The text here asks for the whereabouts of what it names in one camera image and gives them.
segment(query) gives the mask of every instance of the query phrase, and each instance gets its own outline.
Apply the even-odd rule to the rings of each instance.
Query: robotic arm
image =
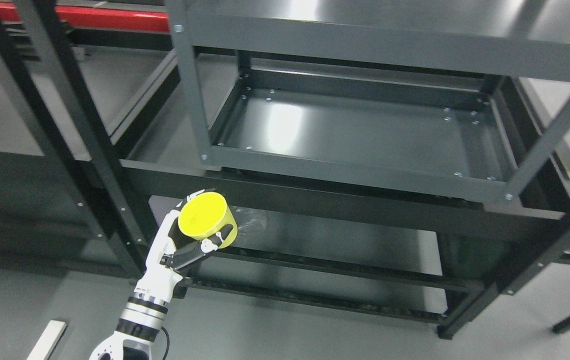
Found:
[[[147,255],[145,275],[138,280],[134,295],[127,300],[116,330],[96,346],[90,360],[151,360],[151,345],[162,328],[173,289],[184,279],[184,271],[234,240],[235,224],[232,221],[233,224],[221,224],[213,235],[200,242],[176,248],[172,236],[180,231],[179,217],[185,205],[212,191],[201,190],[187,196],[165,216]]]

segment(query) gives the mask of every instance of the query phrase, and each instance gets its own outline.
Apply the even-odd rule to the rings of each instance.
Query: shelf bottom panel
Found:
[[[498,159],[487,149],[495,121],[481,112],[283,90],[247,92],[220,141],[226,147],[502,180]]]

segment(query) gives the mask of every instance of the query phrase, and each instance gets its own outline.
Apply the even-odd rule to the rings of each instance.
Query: gray floor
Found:
[[[126,280],[0,270],[0,359],[24,359],[51,319],[69,328],[52,356],[88,357],[131,294]],[[570,266],[553,264],[516,296],[501,296],[453,341],[431,325],[191,289],[170,304],[169,359],[570,359]],[[154,348],[159,359],[164,339]]]

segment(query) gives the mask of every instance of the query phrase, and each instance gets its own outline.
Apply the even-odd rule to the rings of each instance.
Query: black metal rack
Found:
[[[217,259],[185,286],[429,322],[451,339],[570,248],[570,187],[553,155],[570,127],[570,102],[541,134],[515,77],[570,81],[570,32],[545,31],[570,21],[559,1],[528,2],[509,18],[512,32],[496,33],[421,21],[428,28],[416,32],[404,21],[358,16],[381,10],[385,18],[388,9],[374,1],[350,16],[347,2],[326,4],[321,10],[336,18],[312,20],[284,13],[284,0],[173,1],[175,50],[169,34],[69,32],[51,7],[15,3],[40,63],[25,66],[0,21],[0,237],[33,246],[0,243],[0,266],[138,276],[155,230],[148,198],[215,187],[236,207],[322,219],[325,229],[347,221],[435,233],[440,269],[283,247],[291,238],[273,239],[272,248],[267,240],[237,243],[218,254],[221,262],[258,264],[258,274],[276,267],[347,277],[354,289],[355,280],[442,289],[447,306],[251,282],[216,271]],[[519,14],[531,12],[546,14],[541,28],[524,27],[531,19]],[[474,21],[492,14],[480,9]],[[269,36],[245,36],[254,33]],[[110,48],[78,62],[70,43]],[[119,81],[119,64],[149,76]],[[16,111],[4,116],[10,107]],[[285,110],[287,119],[278,119]],[[287,135],[293,110],[316,116],[301,118],[299,127],[315,127],[295,141]],[[276,138],[288,143],[275,150]],[[434,161],[434,151],[451,156]],[[47,194],[59,195],[47,203]],[[38,252],[38,241],[50,240],[35,232],[60,240]],[[337,238],[385,242],[346,231]],[[310,239],[318,249],[332,246],[329,237]],[[113,256],[83,257],[78,244],[95,241]]]

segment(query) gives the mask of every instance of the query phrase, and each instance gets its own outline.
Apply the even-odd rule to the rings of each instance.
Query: yellow cylinder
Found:
[[[232,224],[234,228],[220,248],[229,246],[238,235],[238,226],[227,200],[216,192],[199,194],[185,204],[178,218],[178,227],[184,235],[196,240],[204,240],[216,234],[223,226]]]

